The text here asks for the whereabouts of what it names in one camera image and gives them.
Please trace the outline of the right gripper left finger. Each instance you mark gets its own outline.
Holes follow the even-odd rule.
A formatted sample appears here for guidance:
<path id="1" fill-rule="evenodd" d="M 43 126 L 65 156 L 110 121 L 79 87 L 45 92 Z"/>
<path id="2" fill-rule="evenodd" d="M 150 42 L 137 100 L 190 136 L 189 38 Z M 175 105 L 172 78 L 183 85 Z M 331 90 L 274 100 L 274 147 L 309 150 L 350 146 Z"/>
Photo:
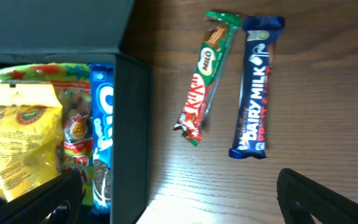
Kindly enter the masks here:
<path id="1" fill-rule="evenodd" d="M 82 204 L 82 181 L 77 171 L 60 175 L 0 205 L 0 223 L 40 223 L 65 202 L 69 211 L 65 222 L 76 223 Z"/>

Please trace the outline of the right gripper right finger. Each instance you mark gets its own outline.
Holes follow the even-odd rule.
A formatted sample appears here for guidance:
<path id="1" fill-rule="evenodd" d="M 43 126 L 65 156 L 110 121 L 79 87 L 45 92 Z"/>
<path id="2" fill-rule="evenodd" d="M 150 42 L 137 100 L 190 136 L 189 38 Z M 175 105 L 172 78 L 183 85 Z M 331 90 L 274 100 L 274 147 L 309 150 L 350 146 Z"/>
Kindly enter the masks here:
<path id="1" fill-rule="evenodd" d="M 278 175 L 277 199 L 286 224 L 358 224 L 358 203 L 289 168 Z"/>

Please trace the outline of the Dairy Milk chocolate bar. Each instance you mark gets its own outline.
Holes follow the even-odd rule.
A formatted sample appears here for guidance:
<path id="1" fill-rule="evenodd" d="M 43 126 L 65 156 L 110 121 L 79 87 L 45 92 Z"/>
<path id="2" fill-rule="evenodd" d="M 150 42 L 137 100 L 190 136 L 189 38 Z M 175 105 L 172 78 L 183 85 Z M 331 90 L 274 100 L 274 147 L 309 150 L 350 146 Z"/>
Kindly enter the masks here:
<path id="1" fill-rule="evenodd" d="M 242 29 L 245 51 L 236 130 L 229 156 L 266 158 L 269 78 L 275 44 L 285 28 L 282 16 L 248 16 Z"/>

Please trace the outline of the yellow candy bag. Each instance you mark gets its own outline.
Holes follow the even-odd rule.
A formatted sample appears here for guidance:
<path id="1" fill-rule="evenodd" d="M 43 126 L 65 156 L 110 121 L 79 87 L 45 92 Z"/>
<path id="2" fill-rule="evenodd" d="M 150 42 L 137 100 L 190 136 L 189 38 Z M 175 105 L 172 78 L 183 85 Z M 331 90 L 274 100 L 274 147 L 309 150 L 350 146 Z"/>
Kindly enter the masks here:
<path id="1" fill-rule="evenodd" d="M 0 189 L 8 202 L 59 176 L 62 111 L 50 83 L 0 83 Z"/>

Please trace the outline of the green Haribo gummy bag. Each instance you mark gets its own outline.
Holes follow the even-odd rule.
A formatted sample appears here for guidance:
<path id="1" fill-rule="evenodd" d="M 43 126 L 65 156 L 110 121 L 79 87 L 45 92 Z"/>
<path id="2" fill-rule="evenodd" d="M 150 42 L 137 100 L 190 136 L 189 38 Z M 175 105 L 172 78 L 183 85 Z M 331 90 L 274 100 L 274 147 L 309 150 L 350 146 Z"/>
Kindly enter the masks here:
<path id="1" fill-rule="evenodd" d="M 83 63 L 27 64 L 0 68 L 0 80 L 37 80 L 53 84 L 63 106 L 63 152 L 60 170 L 77 170 L 83 204 L 93 205 L 92 119 L 89 68 Z"/>

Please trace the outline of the blue Oreo cookie pack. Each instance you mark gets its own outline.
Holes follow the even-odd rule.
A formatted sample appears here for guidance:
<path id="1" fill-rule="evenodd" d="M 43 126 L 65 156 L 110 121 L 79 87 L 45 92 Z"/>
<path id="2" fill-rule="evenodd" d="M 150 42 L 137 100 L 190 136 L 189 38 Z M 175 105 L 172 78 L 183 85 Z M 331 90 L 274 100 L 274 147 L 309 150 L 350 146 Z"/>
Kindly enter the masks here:
<path id="1" fill-rule="evenodd" d="M 114 67 L 89 63 L 93 127 L 93 212 L 111 212 L 111 161 L 114 131 Z"/>

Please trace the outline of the dark green gift box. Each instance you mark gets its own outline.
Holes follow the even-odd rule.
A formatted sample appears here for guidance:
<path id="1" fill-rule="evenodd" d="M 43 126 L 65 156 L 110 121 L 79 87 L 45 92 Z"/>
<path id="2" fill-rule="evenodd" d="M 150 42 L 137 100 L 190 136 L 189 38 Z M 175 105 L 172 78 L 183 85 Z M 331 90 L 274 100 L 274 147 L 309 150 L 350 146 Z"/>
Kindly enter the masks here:
<path id="1" fill-rule="evenodd" d="M 119 47 L 131 0 L 0 0 L 0 65 L 105 62 L 114 67 L 112 207 L 107 218 L 81 208 L 84 224 L 135 223 L 149 199 L 148 66 Z"/>

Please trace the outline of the KitKat Milo bar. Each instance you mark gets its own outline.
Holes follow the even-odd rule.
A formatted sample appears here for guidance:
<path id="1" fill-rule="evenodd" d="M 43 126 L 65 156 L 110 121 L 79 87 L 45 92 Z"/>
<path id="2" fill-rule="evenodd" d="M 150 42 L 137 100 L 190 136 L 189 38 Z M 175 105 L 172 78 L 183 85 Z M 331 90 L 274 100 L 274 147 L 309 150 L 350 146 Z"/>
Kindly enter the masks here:
<path id="1" fill-rule="evenodd" d="M 242 24 L 242 17 L 224 11 L 205 13 L 206 31 L 192 75 L 185 105 L 173 130 L 197 146 L 202 140 L 202 127 L 208 116 L 224 64 L 234 36 Z"/>

